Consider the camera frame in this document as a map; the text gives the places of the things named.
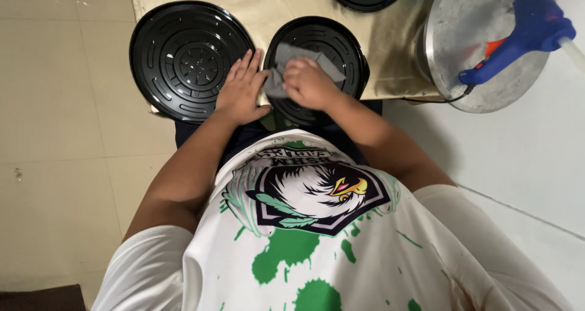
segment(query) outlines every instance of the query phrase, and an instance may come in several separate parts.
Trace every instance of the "eagle logo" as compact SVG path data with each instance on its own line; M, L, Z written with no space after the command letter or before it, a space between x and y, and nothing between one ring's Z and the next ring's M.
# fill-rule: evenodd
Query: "eagle logo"
M269 236L280 227L334 237L370 210L395 210L399 190L390 175L384 173L384 182L378 177L381 172L349 164L339 154L311 157L306 148L301 154L285 148L279 154L287 161L274 161L271 150L276 166L249 162L234 171L223 192L234 215L257 236Z

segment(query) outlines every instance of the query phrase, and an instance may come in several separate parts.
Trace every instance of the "dark pants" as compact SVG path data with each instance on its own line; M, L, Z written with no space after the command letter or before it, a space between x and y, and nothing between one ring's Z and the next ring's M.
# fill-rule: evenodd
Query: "dark pants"
M381 100L367 100L362 101L362 103L368 108L372 109L375 113L382 115ZM187 125L182 122L175 121L175 143L177 143L177 149L180 148L183 143L185 143L185 141L197 130L197 128L199 128L198 125ZM352 158L356 164L366 164L366 159L363 157L355 143L337 124L326 127L299 126L298 128L329 141L341 152ZM232 137L229 139L228 144L223 151L222 159L219 161L218 169L221 168L233 156L238 154L238 152L274 133L277 133L277 131L271 132L267 130L258 120L243 126L239 126L236 131L233 132Z

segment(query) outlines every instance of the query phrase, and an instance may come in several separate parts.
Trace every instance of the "white t-shirt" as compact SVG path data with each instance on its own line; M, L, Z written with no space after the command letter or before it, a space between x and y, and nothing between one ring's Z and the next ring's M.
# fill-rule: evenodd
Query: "white t-shirt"
M295 129L232 158L195 235L125 241L92 310L572 310L458 188L414 194Z

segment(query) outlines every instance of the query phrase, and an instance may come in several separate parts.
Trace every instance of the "person's left hand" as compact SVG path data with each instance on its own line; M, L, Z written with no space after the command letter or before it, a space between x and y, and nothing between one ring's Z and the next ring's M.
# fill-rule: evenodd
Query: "person's left hand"
M260 87L270 73L269 70L257 72L261 54L262 50L256 49L252 58L252 50L249 49L243 59L234 63L219 92L215 115L233 120L234 124L245 125L270 112L270 105L256 106Z

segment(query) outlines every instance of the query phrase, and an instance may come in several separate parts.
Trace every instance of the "sleeve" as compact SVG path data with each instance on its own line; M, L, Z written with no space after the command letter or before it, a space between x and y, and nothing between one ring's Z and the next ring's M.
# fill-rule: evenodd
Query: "sleeve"
M114 253L91 310L180 310L183 254L192 239L192 233L173 225L130 237Z
M538 267L459 188L432 185L413 195L467 248L516 310L573 310Z

